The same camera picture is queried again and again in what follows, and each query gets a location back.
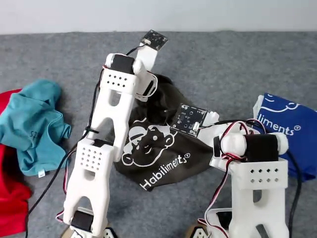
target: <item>white wall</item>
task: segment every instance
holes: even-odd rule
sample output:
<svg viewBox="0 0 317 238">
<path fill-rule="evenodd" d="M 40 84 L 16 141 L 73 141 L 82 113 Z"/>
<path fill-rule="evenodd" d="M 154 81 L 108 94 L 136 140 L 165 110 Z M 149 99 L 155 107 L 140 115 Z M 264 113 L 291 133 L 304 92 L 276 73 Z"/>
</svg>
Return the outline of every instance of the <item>white wall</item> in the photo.
<svg viewBox="0 0 317 238">
<path fill-rule="evenodd" d="M 0 0 L 0 34 L 317 30 L 317 0 Z"/>
</svg>

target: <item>cartoon bear logo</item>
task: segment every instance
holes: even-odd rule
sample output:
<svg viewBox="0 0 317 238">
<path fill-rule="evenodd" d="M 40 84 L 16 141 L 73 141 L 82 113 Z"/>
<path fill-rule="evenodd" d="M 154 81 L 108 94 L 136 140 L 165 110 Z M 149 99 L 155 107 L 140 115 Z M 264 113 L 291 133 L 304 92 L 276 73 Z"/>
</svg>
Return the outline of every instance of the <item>cartoon bear logo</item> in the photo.
<svg viewBox="0 0 317 238">
<path fill-rule="evenodd" d="M 299 104 L 297 104 L 297 103 L 292 103 L 292 102 L 289 102 L 285 99 L 277 98 L 276 96 L 270 95 L 268 93 L 264 96 L 264 100 L 269 102 L 267 104 L 270 105 L 270 108 L 261 106 L 261 109 L 264 109 L 264 110 L 267 110 L 267 111 L 270 111 L 273 113 L 282 113 L 282 112 L 287 111 L 287 110 L 295 110 L 299 106 Z"/>
<path fill-rule="evenodd" d="M 169 125 L 149 125 L 146 129 L 136 120 L 129 130 L 129 142 L 123 148 L 122 162 L 126 166 L 148 167 L 153 165 L 162 152 L 174 144 L 177 132 L 172 134 Z"/>
</svg>

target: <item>clothing label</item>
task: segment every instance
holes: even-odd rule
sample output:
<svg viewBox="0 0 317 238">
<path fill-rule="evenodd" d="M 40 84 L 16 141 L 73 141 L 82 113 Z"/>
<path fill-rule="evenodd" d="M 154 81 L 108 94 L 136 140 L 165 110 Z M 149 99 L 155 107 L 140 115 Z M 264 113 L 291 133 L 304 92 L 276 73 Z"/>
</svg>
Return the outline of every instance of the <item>clothing label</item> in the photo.
<svg viewBox="0 0 317 238">
<path fill-rule="evenodd" d="M 39 178 L 44 177 L 45 176 L 45 170 L 40 170 L 39 171 Z"/>
</svg>

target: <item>gray carpet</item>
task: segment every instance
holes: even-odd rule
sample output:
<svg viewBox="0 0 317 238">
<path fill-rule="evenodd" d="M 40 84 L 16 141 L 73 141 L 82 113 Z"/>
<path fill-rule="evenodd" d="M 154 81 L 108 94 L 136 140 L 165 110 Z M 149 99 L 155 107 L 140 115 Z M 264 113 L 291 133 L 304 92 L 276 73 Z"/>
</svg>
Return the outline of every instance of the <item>gray carpet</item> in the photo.
<svg viewBox="0 0 317 238">
<path fill-rule="evenodd" d="M 153 72 L 170 77 L 197 106 L 222 119 L 249 118 L 259 94 L 270 92 L 317 110 L 317 33 L 164 33 Z M 0 36 L 0 91 L 48 78 L 63 88 L 59 109 L 73 126 L 69 148 L 88 121 L 94 85 L 109 53 L 125 53 L 144 33 L 67 33 Z M 146 192 L 115 169 L 110 176 L 108 218 L 120 238 L 181 238 L 201 217 L 221 180 L 209 169 L 178 184 Z M 32 205 L 51 179 L 31 177 Z M 57 238 L 54 220 L 63 207 L 62 174 L 30 216 L 30 238 Z M 296 188 L 289 181 L 287 214 Z M 215 207 L 230 206 L 227 182 Z M 294 238 L 316 237 L 317 182 L 303 185 Z"/>
</svg>

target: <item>white plastic bracket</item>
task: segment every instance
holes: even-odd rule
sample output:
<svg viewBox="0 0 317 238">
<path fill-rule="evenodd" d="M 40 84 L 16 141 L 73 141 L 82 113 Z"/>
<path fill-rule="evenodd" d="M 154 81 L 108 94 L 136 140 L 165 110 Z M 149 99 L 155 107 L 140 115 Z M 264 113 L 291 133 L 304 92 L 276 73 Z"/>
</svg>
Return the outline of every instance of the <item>white plastic bracket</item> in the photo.
<svg viewBox="0 0 317 238">
<path fill-rule="evenodd" d="M 105 68 L 100 83 L 100 92 L 95 106 L 91 129 L 103 131 L 106 119 L 112 119 L 115 139 L 113 145 L 95 145 L 96 133 L 90 131 L 86 138 L 77 144 L 74 170 L 67 186 L 67 195 L 64 202 L 63 221 L 71 224 L 77 204 L 82 197 L 89 198 L 92 211 L 85 213 L 94 216 L 90 232 L 74 228 L 85 235 L 85 238 L 101 237 L 107 226 L 107 211 L 110 200 L 109 175 L 113 161 L 120 160 L 128 133 L 128 121 L 133 102 L 138 91 L 140 78 L 142 83 L 150 83 L 144 78 L 145 68 L 142 62 L 135 61 L 136 74 L 129 74 Z M 116 106 L 111 104 L 113 94 L 120 94 Z"/>
<path fill-rule="evenodd" d="M 288 163 L 234 163 L 232 170 L 232 220 L 230 238 L 254 238 L 257 225 L 263 225 L 270 238 L 288 238 L 285 224 L 285 189 L 288 185 Z M 253 191 L 262 190 L 254 203 Z"/>
</svg>

